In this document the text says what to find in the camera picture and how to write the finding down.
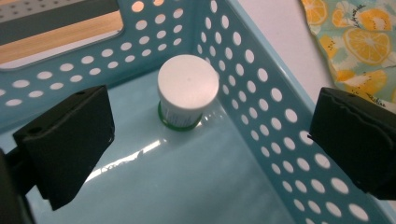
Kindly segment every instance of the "light blue basket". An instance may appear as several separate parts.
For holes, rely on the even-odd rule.
[[[115,142],[67,206],[52,212],[29,192],[37,223],[393,221],[307,138],[314,104],[235,0],[147,0],[133,12],[135,2],[119,1],[119,35],[0,72],[5,151],[69,94],[111,87]],[[156,76],[184,53],[214,66],[220,92],[196,129],[177,133],[157,117]]]

